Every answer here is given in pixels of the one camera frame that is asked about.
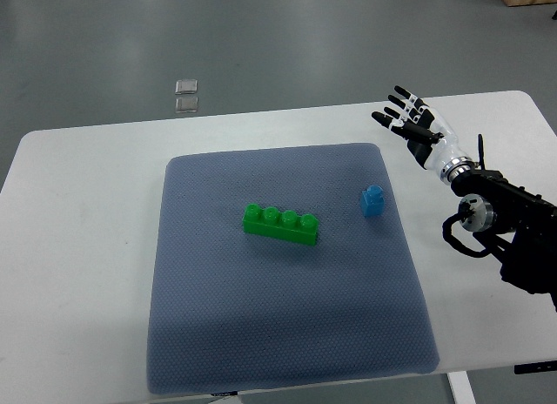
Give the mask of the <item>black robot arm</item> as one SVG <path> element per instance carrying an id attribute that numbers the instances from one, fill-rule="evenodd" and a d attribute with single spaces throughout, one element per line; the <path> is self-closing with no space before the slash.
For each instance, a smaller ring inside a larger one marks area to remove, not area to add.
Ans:
<path id="1" fill-rule="evenodd" d="M 472 258 L 494 256 L 503 281 L 555 302 L 556 206 L 498 171 L 461 165 L 448 182 L 461 201 L 443 223 L 445 242 Z"/>

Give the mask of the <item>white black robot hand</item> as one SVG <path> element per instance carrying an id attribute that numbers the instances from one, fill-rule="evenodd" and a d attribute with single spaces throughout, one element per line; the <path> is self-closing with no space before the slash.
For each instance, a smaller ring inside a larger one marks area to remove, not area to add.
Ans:
<path id="1" fill-rule="evenodd" d="M 408 151 L 425 170 L 450 185 L 455 177 L 473 169 L 473 160 L 459 147 L 457 134 L 443 116 L 422 98 L 396 85 L 388 100 L 393 107 L 375 111 L 372 118 L 406 141 Z"/>

